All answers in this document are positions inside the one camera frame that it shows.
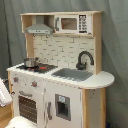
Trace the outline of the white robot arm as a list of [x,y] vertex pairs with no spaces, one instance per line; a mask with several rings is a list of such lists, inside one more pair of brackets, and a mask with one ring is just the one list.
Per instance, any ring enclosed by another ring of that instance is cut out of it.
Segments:
[[36,128],[28,119],[12,116],[12,97],[0,78],[0,128]]

